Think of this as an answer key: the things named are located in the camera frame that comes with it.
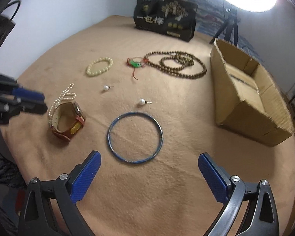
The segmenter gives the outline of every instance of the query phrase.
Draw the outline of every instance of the watch face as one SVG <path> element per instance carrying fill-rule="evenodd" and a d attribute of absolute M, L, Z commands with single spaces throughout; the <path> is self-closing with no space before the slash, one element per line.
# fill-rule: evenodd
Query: watch face
<path fill-rule="evenodd" d="M 82 110 L 81 110 L 81 108 L 80 108 L 80 106 L 78 105 L 77 102 L 73 102 L 73 107 L 74 107 L 74 111 L 76 112 L 76 114 L 85 119 L 84 114 L 82 113 Z"/>

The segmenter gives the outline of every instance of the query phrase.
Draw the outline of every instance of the blue bangle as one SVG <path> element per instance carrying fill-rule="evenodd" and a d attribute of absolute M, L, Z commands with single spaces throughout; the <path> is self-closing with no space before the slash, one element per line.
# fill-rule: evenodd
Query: blue bangle
<path fill-rule="evenodd" d="M 113 148 L 112 148 L 112 144 L 111 144 L 111 131 L 112 131 L 112 128 L 115 126 L 115 124 L 121 120 L 122 118 L 125 118 L 125 117 L 128 117 L 128 116 L 141 116 L 141 117 L 145 117 L 145 118 L 148 118 L 149 120 L 151 120 L 155 125 L 156 127 L 158 128 L 158 132 L 159 132 L 159 145 L 158 147 L 156 148 L 156 151 L 150 156 L 150 157 L 147 157 L 145 159 L 141 159 L 141 160 L 126 160 L 125 158 L 121 157 L 119 154 L 117 154 Z M 143 163 L 143 162 L 146 162 L 148 160 L 151 160 L 153 159 L 160 151 L 160 149 L 162 148 L 162 145 L 163 145 L 163 131 L 162 131 L 162 128 L 161 126 L 159 125 L 159 123 L 157 122 L 157 120 L 155 120 L 152 116 L 146 114 L 146 113 L 143 113 L 143 112 L 127 112 L 127 113 L 124 113 L 122 115 L 120 115 L 118 118 L 116 118 L 110 125 L 109 127 L 109 130 L 108 130 L 108 133 L 107 133 L 107 144 L 110 148 L 110 150 L 112 151 L 112 153 L 120 160 L 124 161 L 124 162 L 128 162 L 128 163 L 133 163 L 133 164 L 138 164 L 138 163 Z"/>

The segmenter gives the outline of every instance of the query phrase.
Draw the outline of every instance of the brown beaded necklace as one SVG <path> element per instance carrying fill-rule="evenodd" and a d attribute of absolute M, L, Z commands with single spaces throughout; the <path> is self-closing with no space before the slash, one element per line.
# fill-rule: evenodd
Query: brown beaded necklace
<path fill-rule="evenodd" d="M 151 55 L 170 55 L 170 56 L 165 56 L 165 57 L 161 58 L 160 63 L 156 64 L 156 63 L 151 62 L 148 59 L 148 57 Z M 196 56 L 194 56 L 193 54 L 187 53 L 187 52 L 182 52 L 182 51 L 157 52 L 156 51 L 156 52 L 150 52 L 150 53 L 146 54 L 144 56 L 144 59 L 148 65 L 155 67 L 156 69 L 161 70 L 162 72 L 165 72 L 169 75 L 179 76 L 181 78 L 198 79 L 198 78 L 203 77 L 207 72 L 205 64 L 200 59 L 198 59 Z M 173 59 L 177 63 L 181 64 L 181 66 L 180 67 L 166 66 L 164 61 L 169 60 L 169 59 Z M 200 65 L 203 68 L 202 72 L 194 74 L 194 75 L 186 75 L 186 74 L 180 73 L 180 71 L 183 70 L 185 67 L 193 66 L 194 60 L 200 63 Z"/>

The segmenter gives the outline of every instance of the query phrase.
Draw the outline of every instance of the red leather watch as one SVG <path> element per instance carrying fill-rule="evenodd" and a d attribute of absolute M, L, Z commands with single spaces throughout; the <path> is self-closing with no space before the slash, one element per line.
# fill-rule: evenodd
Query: red leather watch
<path fill-rule="evenodd" d="M 84 124 L 85 117 L 77 102 L 66 102 L 56 108 L 50 128 L 57 137 L 70 142 Z"/>

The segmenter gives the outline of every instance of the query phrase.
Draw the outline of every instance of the fuzzy brown fabric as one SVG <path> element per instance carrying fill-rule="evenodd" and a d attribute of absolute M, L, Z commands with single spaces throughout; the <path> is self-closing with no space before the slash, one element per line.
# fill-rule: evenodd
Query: fuzzy brown fabric
<path fill-rule="evenodd" d="M 84 128 L 69 144 L 54 136 L 47 115 L 22 114 L 11 119 L 2 134 L 25 181 L 56 179 L 69 173 L 91 150 L 102 156 L 101 168 L 84 199 L 77 203 L 95 235 L 203 235 L 219 213 L 217 203 L 197 167 L 202 152 L 244 181 L 266 178 L 277 205 L 283 233 L 295 196 L 295 138 L 275 147 L 218 128 L 214 123 L 214 93 L 210 68 L 212 46 L 196 34 L 189 43 L 134 29 L 132 18 L 111 16 L 55 45 L 19 78 L 24 86 L 42 91 L 50 106 L 74 82 L 76 101 L 87 117 Z M 208 68 L 200 79 L 175 78 L 146 66 L 126 65 L 128 57 L 151 51 L 181 50 L 194 54 Z M 99 57 L 114 61 L 112 68 L 87 77 L 88 64 Z M 158 62 L 160 56 L 152 56 Z M 166 64 L 175 65 L 173 61 Z M 195 63 L 186 74 L 201 72 Z M 114 86 L 103 92 L 104 85 Z M 138 107 L 140 98 L 152 101 Z M 164 144 L 151 162 L 121 163 L 106 145 L 110 123 L 129 111 L 143 111 L 160 123 Z M 120 121 L 113 130 L 115 149 L 125 157 L 151 154 L 157 143 L 152 123 L 140 118 Z M 234 235 L 241 218 L 230 235 Z"/>

